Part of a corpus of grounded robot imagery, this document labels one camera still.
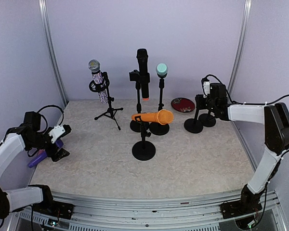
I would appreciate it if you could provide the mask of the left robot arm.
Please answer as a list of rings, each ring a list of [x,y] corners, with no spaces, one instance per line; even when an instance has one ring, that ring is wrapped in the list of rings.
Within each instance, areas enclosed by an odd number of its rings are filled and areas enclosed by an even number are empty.
[[[10,163],[23,151],[43,150],[54,162],[69,156],[60,141],[71,132],[70,125],[60,124],[41,132],[41,118],[42,115],[38,112],[26,112],[21,125],[7,130],[0,142],[0,179]],[[53,214],[58,209],[47,185],[28,185],[5,191],[0,186],[0,219],[29,205],[42,209],[47,214]]]

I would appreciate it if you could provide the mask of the black short stand purple mic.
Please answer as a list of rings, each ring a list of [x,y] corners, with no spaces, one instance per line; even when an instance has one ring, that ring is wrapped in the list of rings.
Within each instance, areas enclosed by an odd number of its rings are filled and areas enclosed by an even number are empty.
[[[184,128],[190,133],[198,134],[203,130],[203,124],[198,120],[199,109],[196,109],[194,118],[184,122]]]

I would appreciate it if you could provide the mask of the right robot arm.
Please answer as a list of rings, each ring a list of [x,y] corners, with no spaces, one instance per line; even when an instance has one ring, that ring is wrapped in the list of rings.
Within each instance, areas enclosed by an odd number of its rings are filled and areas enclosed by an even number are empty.
[[[207,110],[207,113],[198,117],[203,126],[213,127],[219,119],[263,127],[262,157],[236,204],[237,210],[246,214],[258,203],[283,156],[289,151],[289,110],[280,99],[270,103],[231,102],[226,86],[222,83],[205,80],[202,89],[203,93],[196,96],[196,101],[198,110]]]

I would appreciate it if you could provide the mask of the black short stand orange mic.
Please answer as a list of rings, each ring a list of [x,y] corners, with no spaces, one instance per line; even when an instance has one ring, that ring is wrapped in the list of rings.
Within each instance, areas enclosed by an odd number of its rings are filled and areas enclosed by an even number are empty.
[[[145,129],[145,122],[141,116],[136,116],[135,121],[140,123],[141,141],[138,141],[132,147],[132,155],[140,161],[147,161],[152,159],[156,154],[156,148],[153,143],[146,141],[146,137],[150,137],[151,133]]]

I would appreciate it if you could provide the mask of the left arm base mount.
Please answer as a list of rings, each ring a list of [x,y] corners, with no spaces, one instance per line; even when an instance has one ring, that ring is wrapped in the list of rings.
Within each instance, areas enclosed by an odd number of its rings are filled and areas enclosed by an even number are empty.
[[[65,202],[53,201],[48,208],[39,207],[36,209],[36,211],[44,215],[71,220],[74,205]]]

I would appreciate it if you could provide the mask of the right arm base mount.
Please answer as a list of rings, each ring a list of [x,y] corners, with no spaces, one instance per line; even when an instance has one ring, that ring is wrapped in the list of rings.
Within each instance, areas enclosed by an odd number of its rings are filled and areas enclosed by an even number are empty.
[[[254,213],[257,210],[261,211],[263,206],[260,200],[240,199],[231,202],[224,202],[220,205],[223,219],[239,217],[242,215]]]

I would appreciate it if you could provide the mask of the purple microphone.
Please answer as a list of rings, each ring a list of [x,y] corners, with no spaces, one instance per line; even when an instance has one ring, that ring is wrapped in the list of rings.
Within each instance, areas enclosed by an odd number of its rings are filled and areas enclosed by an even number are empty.
[[[62,148],[63,147],[63,145],[64,145],[64,143],[63,143],[63,141],[62,140],[58,140],[58,141],[56,141],[56,146],[58,147],[58,148]],[[35,167],[35,166],[37,166],[41,161],[43,161],[45,158],[47,158],[48,156],[47,156],[47,154],[46,154],[46,152],[45,152],[45,150],[44,150],[44,153],[42,153],[41,155],[39,155],[39,156],[36,156],[36,157],[34,157],[29,163],[28,163],[28,167],[29,168],[33,168],[33,167]]]

